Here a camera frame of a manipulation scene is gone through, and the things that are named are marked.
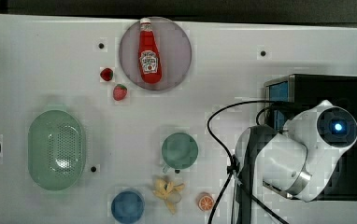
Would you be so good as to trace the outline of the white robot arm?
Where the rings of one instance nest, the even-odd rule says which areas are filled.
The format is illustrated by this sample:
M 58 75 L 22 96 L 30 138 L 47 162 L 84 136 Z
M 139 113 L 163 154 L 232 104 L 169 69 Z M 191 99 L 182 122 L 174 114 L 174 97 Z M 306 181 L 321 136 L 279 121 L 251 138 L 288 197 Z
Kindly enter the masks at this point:
M 280 131 L 249 127 L 235 149 L 233 224 L 284 223 L 263 199 L 264 185 L 305 203 L 326 188 L 340 158 L 357 141 L 357 121 L 324 100 L 288 119 Z

